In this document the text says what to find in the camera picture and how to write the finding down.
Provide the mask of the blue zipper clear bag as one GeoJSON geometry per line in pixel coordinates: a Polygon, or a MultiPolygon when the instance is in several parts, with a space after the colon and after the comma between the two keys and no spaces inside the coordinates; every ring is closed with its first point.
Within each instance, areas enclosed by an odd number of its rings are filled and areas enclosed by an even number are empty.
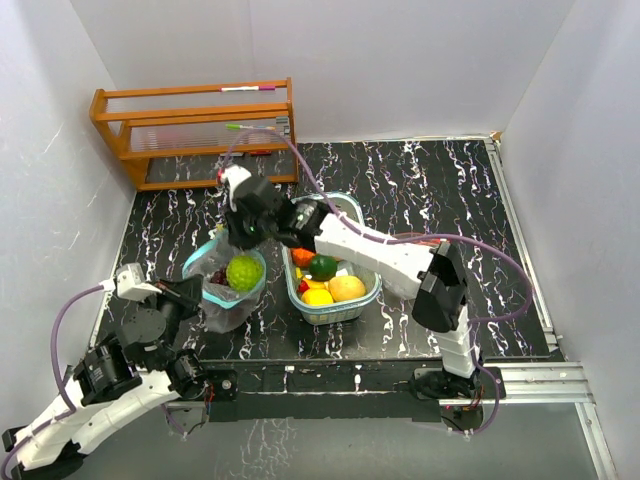
{"type": "Polygon", "coordinates": [[[200,274],[204,277],[203,296],[200,303],[208,331],[213,333],[230,332],[248,320],[257,308],[260,296],[266,285],[266,262],[258,250],[241,250],[229,243],[228,231],[222,226],[209,232],[210,240],[199,247],[186,260],[182,275],[184,278],[200,274]],[[236,255],[248,255],[256,258],[263,266],[263,275],[259,283],[249,292],[237,292],[229,285],[217,285],[209,282],[211,275],[218,269],[227,268],[236,255]]]}

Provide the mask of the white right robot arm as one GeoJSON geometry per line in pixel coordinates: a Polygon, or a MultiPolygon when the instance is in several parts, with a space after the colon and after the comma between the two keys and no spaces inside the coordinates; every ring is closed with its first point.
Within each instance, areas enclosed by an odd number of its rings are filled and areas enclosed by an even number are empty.
{"type": "Polygon", "coordinates": [[[454,245],[440,241],[427,247],[382,234],[350,220],[327,199],[291,200],[268,179],[237,165],[223,169],[219,180],[227,190],[224,218],[233,246],[248,250],[273,239],[378,274],[397,297],[412,302],[413,320],[440,346],[441,370],[421,377],[417,391],[433,399],[478,395],[481,354],[470,338],[468,282],[454,245]]]}

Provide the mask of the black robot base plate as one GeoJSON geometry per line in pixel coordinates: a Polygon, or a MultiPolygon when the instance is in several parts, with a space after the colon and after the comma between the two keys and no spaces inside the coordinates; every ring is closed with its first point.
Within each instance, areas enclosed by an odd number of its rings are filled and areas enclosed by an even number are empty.
{"type": "Polygon", "coordinates": [[[210,361],[208,385],[169,400],[171,415],[199,422],[257,419],[408,419],[477,429],[485,407],[505,398],[502,373],[449,378],[439,360],[210,361]]]}

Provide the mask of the red zipper clear bag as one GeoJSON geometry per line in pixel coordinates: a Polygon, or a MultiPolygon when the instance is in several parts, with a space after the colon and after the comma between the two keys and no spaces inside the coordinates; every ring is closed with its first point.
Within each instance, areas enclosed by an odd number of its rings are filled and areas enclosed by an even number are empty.
{"type": "Polygon", "coordinates": [[[385,265],[390,269],[381,273],[385,287],[399,298],[410,300],[417,296],[422,280],[421,272],[426,272],[433,260],[433,251],[441,238],[418,240],[418,234],[401,234],[403,243],[390,244],[391,237],[384,240],[385,265]]]}

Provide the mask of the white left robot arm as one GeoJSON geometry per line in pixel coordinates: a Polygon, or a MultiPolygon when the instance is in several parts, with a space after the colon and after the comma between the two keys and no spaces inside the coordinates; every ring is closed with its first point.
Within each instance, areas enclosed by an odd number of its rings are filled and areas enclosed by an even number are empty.
{"type": "Polygon", "coordinates": [[[64,479],[124,426],[175,399],[197,399],[207,388],[195,351],[174,347],[180,324],[200,310],[202,276],[147,283],[122,272],[84,293],[95,292],[113,292],[138,308],[89,349],[65,378],[58,335],[65,314],[83,296],[77,294],[64,304],[50,338],[58,394],[30,424],[3,433],[4,479],[64,479]]]}

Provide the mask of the dark red grape bunch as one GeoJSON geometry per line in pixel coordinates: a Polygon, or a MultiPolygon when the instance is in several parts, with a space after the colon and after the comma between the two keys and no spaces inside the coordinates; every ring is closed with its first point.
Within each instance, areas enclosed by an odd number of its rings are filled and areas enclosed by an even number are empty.
{"type": "Polygon", "coordinates": [[[209,278],[209,282],[212,284],[228,286],[229,282],[227,279],[227,273],[225,268],[221,268],[216,270],[211,277],[209,278]]]}

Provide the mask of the green bumpy fruit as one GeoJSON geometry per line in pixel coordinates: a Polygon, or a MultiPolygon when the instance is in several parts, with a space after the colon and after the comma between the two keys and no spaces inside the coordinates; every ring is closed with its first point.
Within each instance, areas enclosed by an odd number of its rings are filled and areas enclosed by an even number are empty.
{"type": "Polygon", "coordinates": [[[261,280],[263,266],[256,258],[248,255],[234,256],[226,268],[229,286],[237,292],[251,291],[261,280]]]}

